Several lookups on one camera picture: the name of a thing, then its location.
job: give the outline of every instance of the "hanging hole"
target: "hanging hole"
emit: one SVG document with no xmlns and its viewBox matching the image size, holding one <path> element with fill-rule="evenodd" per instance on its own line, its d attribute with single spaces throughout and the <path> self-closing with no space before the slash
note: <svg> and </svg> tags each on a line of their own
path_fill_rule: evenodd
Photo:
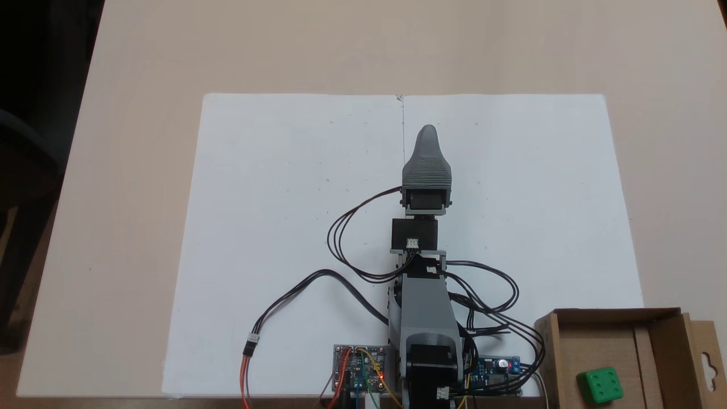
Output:
<svg viewBox="0 0 727 409">
<path fill-rule="evenodd" d="M 717 378 L 717 368 L 712 365 L 710 355 L 707 352 L 702 352 L 702 369 L 704 370 L 704 380 L 707 382 L 707 389 L 710 392 L 715 391 L 717 387 L 717 382 L 715 381 L 715 378 Z"/>
</svg>

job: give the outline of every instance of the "white paper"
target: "white paper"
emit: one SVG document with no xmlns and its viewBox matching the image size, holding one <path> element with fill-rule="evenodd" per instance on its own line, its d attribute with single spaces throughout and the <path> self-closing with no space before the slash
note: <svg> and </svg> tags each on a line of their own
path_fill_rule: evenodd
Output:
<svg viewBox="0 0 727 409">
<path fill-rule="evenodd" d="M 335 261 L 326 232 L 345 211 L 401 184 L 427 123 L 437 127 L 453 174 L 454 204 L 440 218 L 440 248 L 449 259 L 513 276 L 521 297 L 511 317 L 532 324 L 556 307 L 643 305 L 601 96 L 454 95 L 402 103 L 391 95 L 210 94 L 163 392 L 239 396 L 241 351 L 255 320 L 317 269 L 340 272 L 386 314 L 385 285 L 367 284 Z M 388 246 L 391 218 L 403 217 L 399 199 L 378 199 L 349 224 L 344 246 L 354 264 L 372 272 L 393 268 Z M 509 296 L 489 273 L 451 270 L 488 303 Z M 251 393 L 317 395 L 330 376 L 333 344 L 386 339 L 387 328 L 338 282 L 319 279 L 266 322 L 251 363 Z M 480 338 L 478 345 L 481 354 L 532 357 L 514 335 Z"/>
</svg>

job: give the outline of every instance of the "tabletop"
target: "tabletop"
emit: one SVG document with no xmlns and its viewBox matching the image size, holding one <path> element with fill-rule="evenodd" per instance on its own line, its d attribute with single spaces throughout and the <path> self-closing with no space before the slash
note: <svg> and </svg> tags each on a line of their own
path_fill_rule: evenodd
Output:
<svg viewBox="0 0 727 409">
<path fill-rule="evenodd" d="M 727 345 L 716 0 L 107 0 L 18 386 L 162 396 L 202 97 L 603 93 L 644 303 Z"/>
</svg>

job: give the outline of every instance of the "white connector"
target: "white connector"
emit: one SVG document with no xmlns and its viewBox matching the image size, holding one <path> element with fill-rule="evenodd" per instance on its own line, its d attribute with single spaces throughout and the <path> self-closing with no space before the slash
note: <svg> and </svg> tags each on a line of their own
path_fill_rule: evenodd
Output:
<svg viewBox="0 0 727 409">
<path fill-rule="evenodd" d="M 375 409 L 381 407 L 381 394 L 363 394 L 363 409 Z"/>
<path fill-rule="evenodd" d="M 449 400 L 449 386 L 443 386 L 441 388 L 437 388 L 437 399 Z"/>
</svg>

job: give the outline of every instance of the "wire connector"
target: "wire connector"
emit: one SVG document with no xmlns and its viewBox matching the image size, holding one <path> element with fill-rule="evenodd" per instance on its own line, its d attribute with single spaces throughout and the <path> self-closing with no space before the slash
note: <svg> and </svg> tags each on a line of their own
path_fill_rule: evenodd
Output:
<svg viewBox="0 0 727 409">
<path fill-rule="evenodd" d="M 242 350 L 242 354 L 246 357 L 251 357 L 252 353 L 255 352 L 255 347 L 259 340 L 260 334 L 250 333 L 247 336 L 247 342 L 245 343 L 245 348 Z"/>
<path fill-rule="evenodd" d="M 449 386 L 437 388 L 437 399 L 449 399 Z"/>
<path fill-rule="evenodd" d="M 419 239 L 406 239 L 406 248 L 419 249 Z"/>
</svg>

